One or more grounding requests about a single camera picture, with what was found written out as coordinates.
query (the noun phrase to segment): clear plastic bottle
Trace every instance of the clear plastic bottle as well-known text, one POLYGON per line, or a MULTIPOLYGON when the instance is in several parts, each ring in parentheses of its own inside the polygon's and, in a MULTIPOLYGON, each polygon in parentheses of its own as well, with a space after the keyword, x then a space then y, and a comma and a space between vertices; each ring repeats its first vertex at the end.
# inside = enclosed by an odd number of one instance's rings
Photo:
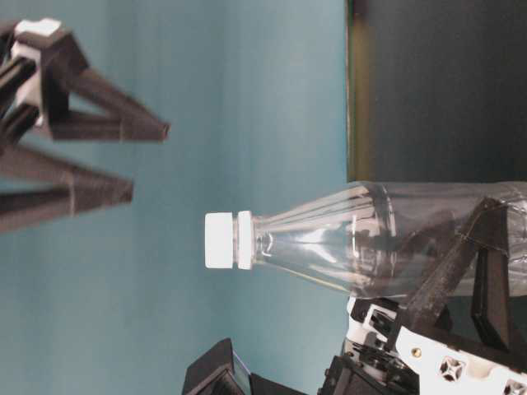
MULTIPOLYGON (((360 182, 275 216, 207 214, 206 264, 268 265, 356 297, 402 296, 434 267, 484 198, 508 207, 508 244, 492 247, 509 254, 511 293, 527 294, 524 183, 360 182)), ((456 293, 470 295, 472 286, 473 268, 456 293)))

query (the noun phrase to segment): white bottle cap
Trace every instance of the white bottle cap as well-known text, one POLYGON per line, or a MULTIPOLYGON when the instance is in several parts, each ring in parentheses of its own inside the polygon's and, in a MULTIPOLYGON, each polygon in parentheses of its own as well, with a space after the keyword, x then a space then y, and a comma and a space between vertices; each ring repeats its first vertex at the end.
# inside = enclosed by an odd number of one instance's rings
POLYGON ((250 211, 238 213, 238 268, 253 268, 253 221, 250 211))
POLYGON ((232 227, 231 212, 214 212, 205 216, 205 266, 209 269, 232 269, 232 227))

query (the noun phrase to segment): blue background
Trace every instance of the blue background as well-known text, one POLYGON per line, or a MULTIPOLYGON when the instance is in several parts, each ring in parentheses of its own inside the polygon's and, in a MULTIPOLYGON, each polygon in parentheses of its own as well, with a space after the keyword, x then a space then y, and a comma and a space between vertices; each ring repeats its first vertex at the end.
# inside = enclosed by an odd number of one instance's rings
POLYGON ((272 269, 207 271, 207 211, 268 214, 345 183, 343 0, 0 0, 52 16, 91 64, 173 123, 157 144, 50 144, 136 181, 134 202, 0 237, 10 394, 180 393, 231 337, 256 373, 315 393, 345 295, 272 269))

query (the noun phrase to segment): metal bolt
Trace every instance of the metal bolt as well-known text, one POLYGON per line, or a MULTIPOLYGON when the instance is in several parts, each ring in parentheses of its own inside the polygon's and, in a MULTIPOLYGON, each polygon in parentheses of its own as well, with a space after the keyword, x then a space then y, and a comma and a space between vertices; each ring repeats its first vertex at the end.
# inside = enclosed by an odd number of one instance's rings
POLYGON ((412 356, 413 356, 414 358, 421 358, 421 356, 422 356, 422 351, 421 351, 421 349, 420 349, 420 348, 414 348, 414 349, 412 350, 412 356))

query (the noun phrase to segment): gripper jaw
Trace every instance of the gripper jaw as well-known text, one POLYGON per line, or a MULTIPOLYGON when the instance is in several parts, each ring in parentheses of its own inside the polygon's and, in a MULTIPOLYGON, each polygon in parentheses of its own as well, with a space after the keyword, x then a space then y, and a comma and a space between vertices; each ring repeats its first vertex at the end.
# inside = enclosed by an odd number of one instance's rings
POLYGON ((133 181, 19 144, 37 132, 53 140, 161 142, 170 125, 90 67, 59 22, 0 23, 0 177, 42 188, 0 193, 0 234, 129 203, 133 181), (70 107, 78 95, 101 111, 70 107))

